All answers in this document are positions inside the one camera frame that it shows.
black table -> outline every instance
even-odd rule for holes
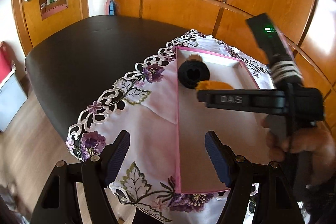
[[[89,17],[42,41],[25,64],[39,103],[66,140],[68,128],[102,92],[187,31],[140,18]]]

pink object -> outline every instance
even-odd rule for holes
[[[208,66],[210,80],[226,82],[235,89],[259,88],[243,61],[216,52],[177,47],[176,69],[188,59],[189,55],[195,53],[199,54]],[[204,135],[209,130],[214,130],[221,141],[231,146],[237,155],[244,154],[252,162],[268,163],[265,151],[263,149],[258,151],[254,145],[264,139],[264,133],[259,129],[257,115],[206,108],[204,103],[197,101],[196,91],[182,87],[178,80],[176,89],[178,95],[176,193],[202,194],[228,190],[225,184],[219,181],[204,147]]]
[[[11,62],[6,53],[6,46],[4,42],[0,42],[0,83],[11,72]]]
[[[110,2],[111,0],[107,0],[106,4],[105,4],[105,15],[109,15],[110,14]]]

wooden floor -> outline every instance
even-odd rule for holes
[[[27,101],[20,108],[6,131],[0,134],[0,184],[16,185],[19,207],[30,218],[43,186],[59,160],[68,164],[78,162],[43,112],[34,92],[29,91]],[[134,216],[135,209],[119,204],[117,198],[106,190],[115,215],[127,218]],[[78,200],[83,223],[91,223],[85,202],[84,191],[78,183]]]

black device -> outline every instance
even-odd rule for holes
[[[322,94],[318,89],[302,86],[301,73],[284,35],[266,14],[246,22],[268,57],[276,90],[199,90],[198,100],[206,102],[209,108],[270,114],[267,117],[270,130],[280,140],[291,137],[299,128],[316,126],[316,121],[324,119]],[[311,152],[287,153],[281,165],[294,196],[298,201],[305,201],[312,168]]]

metal rivet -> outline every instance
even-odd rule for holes
[[[100,157],[98,155],[94,155],[90,159],[91,161],[99,161]]]
[[[277,163],[276,161],[271,161],[271,166],[273,168],[278,168],[279,167],[279,163]]]
[[[62,167],[62,166],[64,166],[64,164],[65,164],[65,161],[64,160],[60,160],[58,163],[56,163],[56,166],[57,167]]]
[[[236,161],[244,162],[245,158],[243,156],[236,156]]]

